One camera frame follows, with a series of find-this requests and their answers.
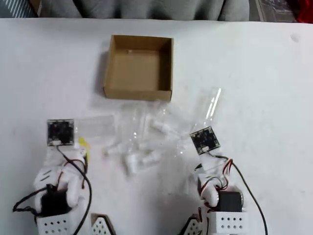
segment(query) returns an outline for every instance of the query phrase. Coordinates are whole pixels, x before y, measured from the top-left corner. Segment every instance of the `perforated white plate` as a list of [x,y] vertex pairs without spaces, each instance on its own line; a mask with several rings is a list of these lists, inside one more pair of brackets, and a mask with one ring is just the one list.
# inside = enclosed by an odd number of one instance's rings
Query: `perforated white plate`
[[184,235],[198,235],[202,229],[202,224],[196,219],[190,220]]
[[97,218],[92,226],[92,235],[112,235],[104,218]]
[[70,235],[70,217],[68,214],[37,219],[39,235]]

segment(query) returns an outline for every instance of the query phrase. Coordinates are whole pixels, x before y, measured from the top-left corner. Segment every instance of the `black wire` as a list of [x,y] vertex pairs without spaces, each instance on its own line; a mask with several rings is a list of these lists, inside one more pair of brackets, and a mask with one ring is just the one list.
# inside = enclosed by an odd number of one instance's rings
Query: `black wire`
[[[225,156],[212,155],[212,154],[210,154],[210,155],[213,156],[213,157],[216,157],[216,158],[229,160],[229,158],[228,158],[228,157],[225,157]],[[256,206],[258,207],[259,212],[260,212],[261,217],[262,217],[262,220],[263,220],[265,235],[268,235],[268,226],[267,226],[267,224],[266,224],[265,216],[264,216],[264,214],[263,214],[263,212],[262,212],[262,209],[261,209],[261,207],[260,207],[258,201],[256,200],[256,198],[254,197],[253,193],[251,192],[251,189],[249,188],[249,186],[248,186],[248,184],[247,184],[247,182],[246,182],[244,176],[242,175],[241,171],[238,169],[238,167],[236,166],[236,164],[234,164],[234,163],[232,163],[232,164],[233,164],[234,167],[236,168],[236,170],[237,170],[238,174],[240,175],[240,177],[241,177],[241,179],[242,179],[244,185],[246,186],[246,189],[248,189],[248,192],[250,193],[250,195],[251,195],[252,199],[254,200]]]
[[86,220],[86,217],[88,215],[88,212],[89,212],[89,209],[90,209],[90,205],[91,205],[91,198],[92,198],[92,189],[91,189],[91,183],[89,181],[89,179],[87,178],[86,174],[72,161],[70,160],[60,149],[59,149],[59,146],[56,146],[57,150],[62,154],[62,156],[67,160],[68,163],[70,163],[73,167],[75,167],[79,173],[81,173],[81,175],[84,177],[85,181],[87,182],[88,184],[88,187],[89,187],[89,201],[88,201],[88,205],[87,205],[87,208],[86,208],[86,212],[82,218],[82,220],[80,221],[80,223],[78,224],[75,232],[73,233],[73,235],[77,235],[80,231],[80,229],[82,228],[85,220]]
[[208,177],[208,178],[209,179],[204,184],[208,184],[211,180],[218,179],[218,181],[221,183],[221,187],[219,187],[218,185],[215,185],[215,186],[217,186],[218,188],[224,188],[223,183],[219,177],[214,176],[214,177]]
[[32,192],[32,193],[29,194],[28,196],[23,197],[20,201],[18,201],[18,202],[14,205],[12,211],[13,211],[13,212],[31,212],[34,216],[38,216],[38,213],[36,212],[36,210],[35,210],[34,208],[32,208],[32,207],[18,208],[18,206],[19,206],[21,203],[27,201],[29,198],[31,198],[31,197],[37,195],[39,192],[42,192],[42,191],[45,191],[45,190],[47,190],[47,187],[41,188],[41,189],[39,189],[39,190],[37,190],[37,191]]

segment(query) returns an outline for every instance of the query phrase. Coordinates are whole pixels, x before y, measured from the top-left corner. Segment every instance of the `black circuit board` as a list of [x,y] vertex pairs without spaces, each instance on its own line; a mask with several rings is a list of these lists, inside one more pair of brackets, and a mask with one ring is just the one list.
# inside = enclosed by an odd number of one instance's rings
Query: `black circuit board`
[[220,147],[211,126],[190,134],[190,137],[199,155]]
[[47,145],[74,145],[74,119],[55,119],[47,121]]

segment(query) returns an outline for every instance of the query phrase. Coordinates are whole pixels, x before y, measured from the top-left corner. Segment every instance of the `cardboard piece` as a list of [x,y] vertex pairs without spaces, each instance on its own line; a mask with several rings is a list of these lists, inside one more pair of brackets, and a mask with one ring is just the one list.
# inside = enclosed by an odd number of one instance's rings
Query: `cardboard piece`
[[171,38],[113,35],[103,84],[105,96],[171,100],[173,42]]

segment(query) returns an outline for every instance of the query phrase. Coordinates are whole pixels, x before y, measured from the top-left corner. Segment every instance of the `cable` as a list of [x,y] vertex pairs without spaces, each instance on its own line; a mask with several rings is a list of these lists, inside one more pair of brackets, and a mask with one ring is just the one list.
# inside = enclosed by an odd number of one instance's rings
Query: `cable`
[[36,212],[36,210],[35,210],[34,208],[32,208],[32,207],[18,208],[18,206],[19,206],[21,203],[27,201],[29,198],[31,198],[31,197],[33,197],[33,196],[37,195],[38,193],[40,193],[40,192],[42,192],[42,191],[45,191],[45,190],[47,190],[47,187],[41,188],[41,189],[39,189],[39,190],[37,190],[37,191],[35,191],[35,192],[32,192],[32,193],[29,194],[28,196],[23,197],[20,201],[18,201],[18,202],[14,205],[12,211],[13,211],[13,212],[31,212],[34,216],[38,216],[38,213]]
[[70,163],[73,167],[75,167],[79,173],[81,173],[81,175],[84,177],[84,180],[87,182],[88,184],[88,187],[89,187],[89,201],[88,201],[88,205],[87,205],[87,208],[86,208],[86,212],[82,218],[82,220],[80,221],[80,223],[78,224],[75,232],[73,233],[73,235],[77,235],[80,231],[80,229],[82,228],[85,220],[86,220],[86,217],[88,215],[88,212],[89,212],[89,209],[90,209],[90,206],[91,206],[91,199],[92,199],[92,189],[91,189],[91,183],[89,181],[89,179],[87,178],[86,174],[71,160],[69,159],[60,149],[59,149],[59,146],[57,145],[56,146],[57,150],[62,154],[62,156],[67,160],[68,163]]
[[[216,158],[220,158],[220,159],[225,159],[225,160],[227,160],[227,161],[229,160],[229,158],[228,158],[228,157],[225,157],[225,156],[212,155],[212,154],[210,154],[210,155],[211,155],[212,157],[216,157]],[[251,195],[252,199],[254,200],[256,206],[258,207],[259,212],[260,212],[261,217],[262,217],[262,220],[263,220],[265,235],[268,235],[268,226],[267,226],[267,224],[266,224],[266,220],[265,220],[264,214],[263,214],[263,212],[262,212],[262,209],[261,209],[261,207],[260,207],[258,201],[256,200],[256,198],[254,197],[253,193],[251,192],[251,190],[250,190],[250,188],[249,188],[249,186],[248,186],[248,184],[247,184],[247,182],[246,182],[244,176],[242,175],[241,171],[238,169],[238,167],[236,166],[236,164],[234,164],[234,163],[232,163],[232,164],[234,165],[234,167],[235,167],[235,169],[237,170],[238,174],[240,175],[240,177],[241,177],[241,179],[242,179],[244,185],[246,186],[246,189],[248,189],[248,192],[250,193],[250,195]]]
[[233,164],[233,160],[232,159],[229,159],[226,162],[226,164],[224,165],[223,170],[222,170],[223,175],[225,174],[225,171],[226,171],[227,167],[228,167],[228,171],[227,171],[228,173],[227,174],[229,175],[232,164]]
[[221,183],[221,187],[219,187],[218,185],[216,185],[216,186],[218,187],[218,189],[223,188],[222,181],[220,180],[219,177],[216,177],[216,176],[210,177],[210,178],[203,184],[202,188],[200,189],[200,197],[202,196],[202,194],[203,194],[203,192],[204,192],[206,186],[208,185],[208,183],[209,183],[211,180],[214,180],[214,179],[217,179],[217,180]]

